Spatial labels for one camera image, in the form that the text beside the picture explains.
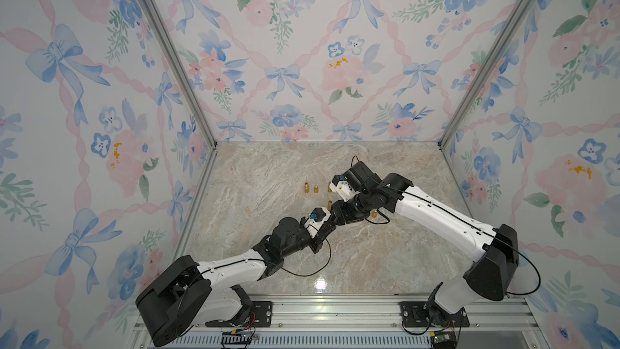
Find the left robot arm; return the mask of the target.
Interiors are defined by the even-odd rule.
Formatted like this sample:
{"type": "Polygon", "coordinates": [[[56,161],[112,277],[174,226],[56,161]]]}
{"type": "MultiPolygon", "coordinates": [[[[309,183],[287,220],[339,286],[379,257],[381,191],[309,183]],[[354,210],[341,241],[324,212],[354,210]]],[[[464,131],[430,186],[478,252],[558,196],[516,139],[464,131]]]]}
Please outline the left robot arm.
{"type": "Polygon", "coordinates": [[[136,300],[153,345],[170,344],[195,324],[245,323],[252,301],[243,284],[273,276],[286,257],[305,248],[318,253],[336,227],[329,217],[285,217],[240,255],[211,262],[196,262],[190,255],[176,259],[136,300]]]}

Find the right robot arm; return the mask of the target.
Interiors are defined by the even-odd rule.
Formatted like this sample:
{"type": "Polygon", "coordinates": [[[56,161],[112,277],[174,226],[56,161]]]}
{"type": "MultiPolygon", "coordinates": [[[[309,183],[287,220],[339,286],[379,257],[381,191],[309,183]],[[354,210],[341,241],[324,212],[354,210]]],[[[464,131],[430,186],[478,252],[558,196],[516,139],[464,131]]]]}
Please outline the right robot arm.
{"type": "Polygon", "coordinates": [[[471,260],[471,266],[430,294],[423,310],[431,326],[447,326],[465,306],[479,300],[502,301],[519,264],[518,236],[507,225],[498,228],[465,216],[427,195],[412,181],[391,173],[358,177],[337,175],[330,188],[341,199],[331,219],[346,225],[385,209],[426,227],[471,260]]]}

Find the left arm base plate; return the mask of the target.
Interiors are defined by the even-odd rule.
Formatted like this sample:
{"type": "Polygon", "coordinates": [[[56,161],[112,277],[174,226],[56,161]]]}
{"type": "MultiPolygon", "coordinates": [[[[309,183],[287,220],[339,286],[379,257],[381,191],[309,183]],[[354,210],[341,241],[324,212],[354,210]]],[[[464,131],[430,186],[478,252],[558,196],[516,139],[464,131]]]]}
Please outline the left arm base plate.
{"type": "Polygon", "coordinates": [[[252,327],[270,327],[273,305],[272,301],[253,301],[251,306],[243,306],[231,320],[210,321],[205,323],[205,326],[210,328],[241,328],[249,325],[252,327]]]}

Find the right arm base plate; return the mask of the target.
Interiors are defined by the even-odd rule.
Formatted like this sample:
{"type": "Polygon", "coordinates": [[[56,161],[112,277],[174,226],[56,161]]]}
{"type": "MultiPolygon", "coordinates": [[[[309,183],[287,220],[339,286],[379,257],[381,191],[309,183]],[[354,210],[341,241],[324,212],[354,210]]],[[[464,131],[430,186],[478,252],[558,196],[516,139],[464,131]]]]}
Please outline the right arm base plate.
{"type": "Polygon", "coordinates": [[[468,315],[464,309],[460,312],[448,315],[436,307],[429,307],[425,301],[402,301],[399,303],[400,315],[407,328],[445,328],[471,326],[468,315]]]}

